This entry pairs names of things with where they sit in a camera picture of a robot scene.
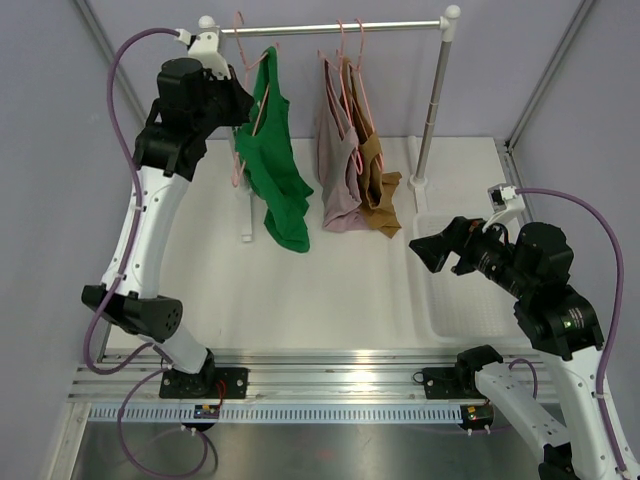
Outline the green tank top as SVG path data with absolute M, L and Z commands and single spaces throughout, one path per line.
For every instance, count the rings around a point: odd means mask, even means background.
M 310 250 L 305 222 L 313 189 L 294 160 L 289 129 L 290 102 L 280 89 L 278 50 L 271 46 L 258 64 L 249 122 L 235 134 L 235 149 L 245 164 L 244 176 L 266 204 L 264 226 L 281 247 Z

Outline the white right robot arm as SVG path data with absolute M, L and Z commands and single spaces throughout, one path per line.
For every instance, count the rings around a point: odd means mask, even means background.
M 454 274 L 480 273 L 514 297 L 517 324 L 546 367 L 565 422 L 556 424 L 489 345 L 458 354 L 456 389 L 479 394 L 501 411 L 536 456 L 542 479 L 638 478 L 639 462 L 623 444 L 616 410 L 602 414 L 599 408 L 606 400 L 596 382 L 604 337 L 594 308 L 569 284 L 574 253 L 565 234 L 533 222 L 510 244 L 501 239 L 504 230 L 458 216 L 409 247 L 431 273 L 456 254 Z

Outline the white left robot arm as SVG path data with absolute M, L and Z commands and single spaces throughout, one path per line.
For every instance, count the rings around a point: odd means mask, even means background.
M 160 271 L 178 207 L 191 184 L 206 141 L 218 128 L 239 127 L 254 104 L 234 70 L 225 73 L 192 58 L 165 62 L 158 96 L 135 140 L 131 200 L 114 265 L 81 300 L 129 335 L 158 348 L 182 374 L 195 398 L 215 388 L 211 352 L 182 323 L 180 300 L 160 294 Z

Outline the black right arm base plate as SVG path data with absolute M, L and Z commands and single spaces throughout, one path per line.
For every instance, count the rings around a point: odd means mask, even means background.
M 428 400 L 484 399 L 477 390 L 463 385 L 454 367 L 426 367 L 414 372 L 412 381 L 423 388 Z

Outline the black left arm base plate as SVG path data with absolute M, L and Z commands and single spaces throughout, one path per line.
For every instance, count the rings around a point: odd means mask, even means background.
M 245 399 L 249 370 L 241 367 L 217 367 L 213 372 L 187 374 L 164 372 L 159 389 L 162 399 Z

